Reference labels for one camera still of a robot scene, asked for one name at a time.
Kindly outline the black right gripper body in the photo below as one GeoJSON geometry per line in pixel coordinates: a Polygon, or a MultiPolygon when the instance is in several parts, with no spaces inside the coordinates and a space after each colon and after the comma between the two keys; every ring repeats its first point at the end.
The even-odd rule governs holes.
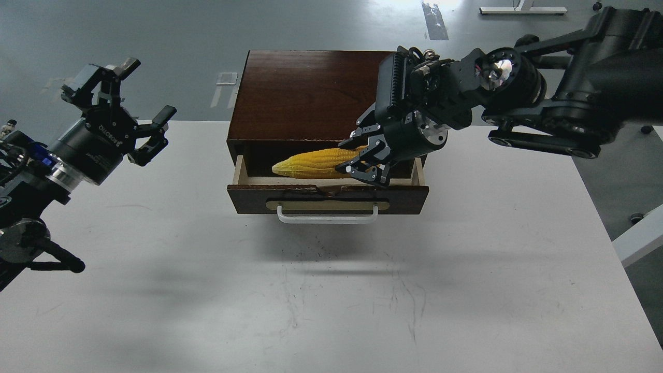
{"type": "Polygon", "coordinates": [[[379,164],[396,164],[442,149],[447,141],[448,128],[438,125],[419,111],[403,118],[390,114],[374,113],[381,126],[376,146],[379,151],[374,160],[379,164]]]}

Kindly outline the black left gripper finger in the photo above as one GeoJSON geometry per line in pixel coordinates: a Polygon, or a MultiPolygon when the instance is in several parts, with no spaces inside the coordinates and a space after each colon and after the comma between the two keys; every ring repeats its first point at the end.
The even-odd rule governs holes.
{"type": "Polygon", "coordinates": [[[165,134],[168,130],[168,121],[176,114],[176,111],[175,107],[166,105],[156,114],[151,123],[135,125],[132,132],[129,133],[130,139],[147,138],[147,142],[128,153],[127,157],[131,163],[144,167],[168,146],[165,134]]]}
{"type": "Polygon", "coordinates": [[[141,65],[136,58],[128,58],[119,66],[86,65],[74,78],[72,85],[62,85],[61,99],[82,112],[95,108],[121,107],[121,82],[141,65]]]}

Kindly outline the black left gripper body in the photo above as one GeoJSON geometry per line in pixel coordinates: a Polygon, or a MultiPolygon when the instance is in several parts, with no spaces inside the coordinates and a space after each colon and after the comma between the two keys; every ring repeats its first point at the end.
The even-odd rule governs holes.
{"type": "Polygon", "coordinates": [[[135,146],[136,119],[125,109],[90,109],[48,149],[64,163],[100,185],[135,146]]]}

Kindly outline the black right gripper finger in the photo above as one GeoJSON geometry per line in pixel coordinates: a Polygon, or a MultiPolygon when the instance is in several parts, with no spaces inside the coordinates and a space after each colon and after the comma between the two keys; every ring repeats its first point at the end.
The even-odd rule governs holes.
{"type": "Polygon", "coordinates": [[[356,150],[363,146],[360,153],[386,153],[384,130],[375,118],[375,106],[373,103],[357,119],[357,128],[339,144],[339,149],[356,150]]]}
{"type": "Polygon", "coordinates": [[[336,172],[366,184],[386,188],[391,183],[391,149],[389,147],[360,147],[339,149],[343,161],[335,166],[336,172]]]}

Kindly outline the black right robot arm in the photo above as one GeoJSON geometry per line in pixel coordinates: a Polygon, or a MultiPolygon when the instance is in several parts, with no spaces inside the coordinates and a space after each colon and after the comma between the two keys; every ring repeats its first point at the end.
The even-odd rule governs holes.
{"type": "Polygon", "coordinates": [[[596,158],[628,121],[661,125],[661,13],[604,8],[578,31],[443,59],[399,47],[379,65],[375,102],[339,144],[359,154],[336,165],[385,188],[390,169],[445,146],[482,107],[505,147],[596,158]]]}

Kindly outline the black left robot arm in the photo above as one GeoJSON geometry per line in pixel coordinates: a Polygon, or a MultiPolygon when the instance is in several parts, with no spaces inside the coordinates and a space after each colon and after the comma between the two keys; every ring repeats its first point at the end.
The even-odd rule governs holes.
{"type": "Polygon", "coordinates": [[[16,129],[2,127],[1,263],[2,289],[25,269],[81,273],[85,263],[51,239],[41,215],[52,202],[65,205],[86,181],[100,185],[124,158],[145,166],[168,145],[166,130],[176,108],[164,106],[139,124],[122,106],[121,83],[140,65],[89,64],[61,98],[81,116],[55,142],[45,146],[16,129]]]}

